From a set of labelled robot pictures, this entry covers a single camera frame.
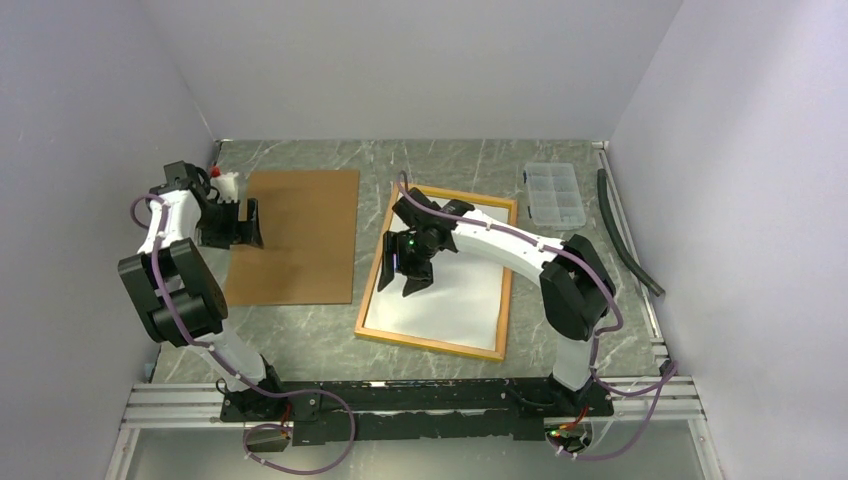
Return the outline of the brown backing board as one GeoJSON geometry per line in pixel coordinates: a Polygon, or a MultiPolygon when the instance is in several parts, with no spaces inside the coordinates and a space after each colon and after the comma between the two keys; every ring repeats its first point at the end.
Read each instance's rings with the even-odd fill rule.
{"type": "Polygon", "coordinates": [[[231,250],[228,305],[349,304],[359,183],[357,170],[252,173],[264,247],[231,250]]]}

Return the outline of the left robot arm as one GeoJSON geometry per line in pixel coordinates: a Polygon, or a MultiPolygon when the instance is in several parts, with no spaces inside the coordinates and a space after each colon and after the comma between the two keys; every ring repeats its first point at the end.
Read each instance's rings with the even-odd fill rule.
{"type": "Polygon", "coordinates": [[[240,201],[233,174],[211,176],[185,161],[168,164],[165,180],[137,198],[150,211],[137,253],[118,263],[119,277],[148,336],[195,353],[225,390],[263,420],[278,417],[286,392],[268,361],[230,327],[222,287],[200,249],[263,248],[259,202],[240,201]]]}

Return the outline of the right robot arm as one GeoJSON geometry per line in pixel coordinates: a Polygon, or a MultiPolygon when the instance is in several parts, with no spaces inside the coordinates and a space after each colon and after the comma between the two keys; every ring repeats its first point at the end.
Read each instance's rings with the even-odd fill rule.
{"type": "Polygon", "coordinates": [[[430,200],[420,189],[401,193],[392,212],[401,231],[382,240],[378,290],[402,277],[404,297],[421,297],[435,279],[434,258],[442,252],[480,258],[539,287],[545,318],[558,335],[550,401],[564,415],[589,399],[596,326],[614,301],[615,287],[592,243],[530,234],[501,222],[476,205],[430,200]]]}

